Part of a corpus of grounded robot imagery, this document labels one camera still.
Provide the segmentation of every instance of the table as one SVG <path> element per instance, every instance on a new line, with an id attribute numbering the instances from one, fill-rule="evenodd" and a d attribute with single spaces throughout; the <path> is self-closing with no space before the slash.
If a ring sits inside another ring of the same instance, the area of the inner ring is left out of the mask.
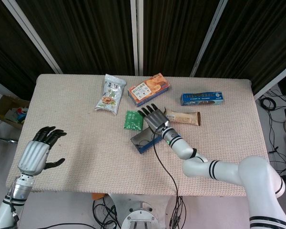
<path id="1" fill-rule="evenodd" d="M 174 195 L 175 187 L 152 148 L 140 155 L 124 130 L 127 110 L 137 110 L 127 89 L 147 77 L 120 76 L 127 81 L 117 115 L 95 111 L 102 97 L 104 75 L 42 74 L 37 80 L 29 112 L 6 182 L 19 174 L 18 161 L 36 132 L 54 125 L 68 133 L 50 151 L 48 162 L 64 157 L 57 168 L 36 176 L 33 190 L 80 191 L 145 195 Z M 238 163 L 249 155 L 266 159 L 267 152 L 249 80 L 166 77 L 169 91 L 150 103 L 180 112 L 201 112 L 201 126 L 173 124 L 209 160 Z M 222 91 L 220 105 L 180 106 L 181 93 Z M 187 178 L 182 161 L 161 141 L 157 152 L 176 180 L 179 195 L 244 196 L 242 187 L 205 177 Z"/>

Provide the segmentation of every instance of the robot finger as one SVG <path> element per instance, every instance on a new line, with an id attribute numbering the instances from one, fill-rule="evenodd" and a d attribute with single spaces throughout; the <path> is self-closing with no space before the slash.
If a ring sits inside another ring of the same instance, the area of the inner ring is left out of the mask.
<path id="1" fill-rule="evenodd" d="M 54 134 L 47 142 L 45 142 L 46 144 L 48 144 L 50 146 L 49 149 L 51 149 L 53 147 L 53 145 L 57 142 L 57 140 L 62 137 L 67 135 L 67 133 L 62 132 L 62 133 L 56 133 Z"/>
<path id="2" fill-rule="evenodd" d="M 43 130 L 47 129 L 47 128 L 49 128 L 49 127 L 46 126 L 46 127 L 44 127 L 44 128 L 41 128 L 41 129 L 37 132 L 37 134 L 35 135 L 35 137 L 33 138 L 33 141 L 37 141 L 37 139 L 38 139 L 40 133 L 41 133 Z"/>
<path id="3" fill-rule="evenodd" d="M 55 168 L 57 166 L 60 166 L 66 159 L 65 158 L 61 158 L 59 159 L 57 162 L 49 162 L 46 163 L 45 167 L 43 168 L 43 170 L 46 170 L 48 168 Z"/>
<path id="4" fill-rule="evenodd" d="M 148 110 L 146 110 L 144 107 L 142 108 L 142 110 L 144 111 L 144 113 L 145 113 L 146 115 L 149 115 Z"/>
<path id="5" fill-rule="evenodd" d="M 138 111 L 138 113 L 141 115 L 142 118 L 146 117 L 146 115 L 142 111 Z"/>
<path id="6" fill-rule="evenodd" d="M 43 140 L 43 142 L 45 142 L 45 143 L 48 142 L 48 141 L 53 137 L 54 134 L 62 133 L 62 132 L 63 132 L 63 130 L 59 130 L 59 129 L 52 131 L 52 132 Z"/>
<path id="7" fill-rule="evenodd" d="M 146 107 L 147 107 L 147 109 L 149 110 L 150 113 L 153 112 L 153 109 L 149 105 L 147 105 Z"/>
<path id="8" fill-rule="evenodd" d="M 38 142 L 41 142 L 44 140 L 44 138 L 48 135 L 49 132 L 51 132 L 52 130 L 54 130 L 56 127 L 54 126 L 51 126 L 51 127 L 44 127 L 42 129 L 40 129 L 36 136 L 34 137 L 33 141 L 38 141 Z"/>
<path id="9" fill-rule="evenodd" d="M 155 111 L 158 110 L 158 107 L 155 104 L 152 104 L 152 107 Z"/>

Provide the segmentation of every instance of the dark curtain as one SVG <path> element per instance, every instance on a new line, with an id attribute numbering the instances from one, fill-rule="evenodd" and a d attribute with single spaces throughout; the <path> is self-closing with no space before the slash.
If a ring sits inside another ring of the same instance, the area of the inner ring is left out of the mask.
<path id="1" fill-rule="evenodd" d="M 0 1 L 0 84 L 29 100 L 42 73 L 54 72 Z"/>
<path id="2" fill-rule="evenodd" d="M 257 93 L 286 68 L 286 0 L 228 1 L 195 77 L 252 81 Z"/>
<path id="3" fill-rule="evenodd" d="M 144 0 L 144 75 L 189 76 L 219 0 Z"/>
<path id="4" fill-rule="evenodd" d="M 129 0 L 17 0 L 63 73 L 133 75 Z"/>

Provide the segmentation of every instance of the cookie box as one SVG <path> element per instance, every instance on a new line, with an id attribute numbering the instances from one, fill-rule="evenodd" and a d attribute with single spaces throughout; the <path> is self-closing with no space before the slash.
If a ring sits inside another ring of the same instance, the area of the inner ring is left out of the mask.
<path id="1" fill-rule="evenodd" d="M 128 95 L 131 97 L 133 103 L 139 107 L 163 92 L 166 92 L 169 86 L 170 84 L 168 81 L 162 76 L 161 73 L 159 73 L 152 76 L 148 80 L 131 87 L 128 90 Z"/>

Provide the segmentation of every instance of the robotic arm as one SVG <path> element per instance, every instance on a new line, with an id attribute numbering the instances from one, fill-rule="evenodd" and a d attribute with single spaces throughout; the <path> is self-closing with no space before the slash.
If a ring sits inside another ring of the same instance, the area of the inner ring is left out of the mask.
<path id="1" fill-rule="evenodd" d="M 286 229 L 286 215 L 277 198 L 285 191 L 280 175 L 259 156 L 249 156 L 238 165 L 219 160 L 208 161 L 197 153 L 170 127 L 169 120 L 152 104 L 138 111 L 150 129 L 161 134 L 172 150 L 183 159 L 183 173 L 188 177 L 203 176 L 240 185 L 245 188 L 250 214 L 250 228 Z"/>
<path id="2" fill-rule="evenodd" d="M 62 158 L 54 163 L 46 163 L 47 157 L 58 138 L 65 136 L 63 130 L 44 127 L 26 146 L 18 164 L 19 177 L 16 177 L 0 206 L 0 229 L 16 229 L 19 215 L 34 185 L 34 178 L 48 168 L 61 165 Z"/>

